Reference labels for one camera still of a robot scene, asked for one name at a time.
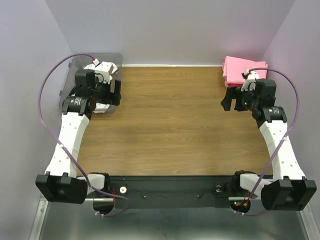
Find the white t shirt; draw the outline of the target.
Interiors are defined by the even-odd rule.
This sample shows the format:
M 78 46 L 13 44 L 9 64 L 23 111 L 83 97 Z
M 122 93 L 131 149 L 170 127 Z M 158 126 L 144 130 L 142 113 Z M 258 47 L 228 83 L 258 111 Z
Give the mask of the white t shirt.
M 106 62 L 96 58 L 93 63 L 88 64 L 82 68 L 83 70 L 94 70 L 95 76 L 97 77 L 98 85 L 101 87 L 109 88 L 106 93 L 102 94 L 101 100 L 98 100 L 94 109 L 95 114 L 104 114 L 111 107 L 110 100 L 108 100 L 107 94 L 111 92 L 111 86 L 113 77 L 112 75 L 118 71 L 118 67 L 113 62 Z

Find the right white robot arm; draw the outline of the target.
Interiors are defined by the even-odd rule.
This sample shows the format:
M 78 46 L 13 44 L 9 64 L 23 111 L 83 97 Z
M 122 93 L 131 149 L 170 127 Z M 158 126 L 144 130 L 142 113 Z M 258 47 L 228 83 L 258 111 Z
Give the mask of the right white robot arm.
M 248 171 L 233 175 L 235 190 L 249 191 L 261 199 L 267 211 L 301 211 L 317 190 L 314 180 L 308 180 L 296 159 L 287 117 L 282 107 L 276 106 L 277 84 L 274 80 L 247 80 L 242 87 L 228 87 L 221 105 L 230 111 L 235 100 L 235 110 L 251 111 L 270 155 L 272 180 Z

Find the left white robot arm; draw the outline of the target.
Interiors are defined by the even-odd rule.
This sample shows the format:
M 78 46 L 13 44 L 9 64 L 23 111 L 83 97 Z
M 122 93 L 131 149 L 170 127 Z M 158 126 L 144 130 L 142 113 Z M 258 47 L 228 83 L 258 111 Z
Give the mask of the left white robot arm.
M 104 173 L 77 176 L 77 158 L 92 115 L 120 103 L 121 81 L 113 79 L 113 74 L 113 69 L 100 66 L 75 72 L 75 85 L 62 101 L 61 128 L 53 137 L 53 156 L 45 172 L 35 179 L 36 187 L 49 202 L 82 204 L 95 187 L 104 188 Z

